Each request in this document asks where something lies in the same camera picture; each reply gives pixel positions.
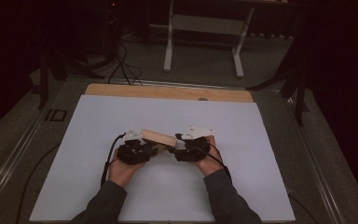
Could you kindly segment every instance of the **table leg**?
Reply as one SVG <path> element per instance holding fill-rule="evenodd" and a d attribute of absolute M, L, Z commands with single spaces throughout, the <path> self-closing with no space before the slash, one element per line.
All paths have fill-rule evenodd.
<path fill-rule="evenodd" d="M 240 34 L 240 41 L 238 42 L 238 45 L 236 48 L 233 48 L 232 50 L 232 56 L 234 58 L 234 65 L 235 65 L 235 71 L 237 73 L 238 78 L 244 78 L 243 70 L 242 70 L 242 64 L 241 64 L 241 58 L 240 58 L 240 52 L 242 48 L 243 41 L 245 40 L 246 33 L 249 28 L 249 24 L 251 22 L 252 15 L 255 11 L 254 7 L 251 7 L 248 11 L 248 15 L 246 17 L 246 21 L 243 24 L 242 32 Z"/>
<path fill-rule="evenodd" d="M 172 33 L 173 33 L 173 0 L 170 0 L 170 17 L 168 20 L 168 44 L 167 44 L 167 50 L 165 51 L 164 72 L 171 71 L 172 48 L 173 48 Z"/>

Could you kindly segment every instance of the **white tabletop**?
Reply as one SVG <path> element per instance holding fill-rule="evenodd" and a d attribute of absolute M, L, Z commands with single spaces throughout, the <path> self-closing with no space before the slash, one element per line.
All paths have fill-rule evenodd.
<path fill-rule="evenodd" d="M 235 188 L 263 221 L 295 220 L 255 103 L 88 95 L 77 105 L 30 220 L 70 220 L 83 211 L 100 187 L 118 135 L 133 128 L 174 136 L 190 124 L 214 129 Z M 202 178 L 195 166 L 173 154 L 157 155 L 126 187 L 119 221 L 213 221 Z"/>

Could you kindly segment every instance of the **long sleeve shirt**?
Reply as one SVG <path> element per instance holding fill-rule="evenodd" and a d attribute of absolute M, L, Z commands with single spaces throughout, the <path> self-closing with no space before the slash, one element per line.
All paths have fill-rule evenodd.
<path fill-rule="evenodd" d="M 204 183 L 217 224 L 261 223 L 260 217 L 237 193 L 223 169 L 204 177 Z M 127 191 L 121 186 L 106 181 L 97 195 L 89 201 L 86 210 L 74 217 L 70 223 L 117 223 L 126 196 Z"/>

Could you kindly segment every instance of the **white desk frame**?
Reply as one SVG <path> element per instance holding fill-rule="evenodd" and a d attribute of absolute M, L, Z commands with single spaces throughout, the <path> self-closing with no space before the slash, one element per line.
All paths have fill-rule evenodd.
<path fill-rule="evenodd" d="M 244 78 L 240 51 L 243 41 L 245 40 L 246 33 L 251 22 L 252 15 L 255 11 L 254 7 L 251 7 L 248 11 L 248 15 L 245 21 L 226 20 L 207 17 L 196 17 L 179 15 L 173 13 L 173 0 L 170 0 L 170 17 L 168 21 L 168 44 L 165 52 L 164 71 L 170 72 L 172 65 L 172 33 L 175 30 L 188 30 L 196 32 L 207 32 L 224 35 L 239 35 L 240 40 L 237 47 L 232 49 L 232 56 L 234 59 L 235 70 L 238 78 Z"/>

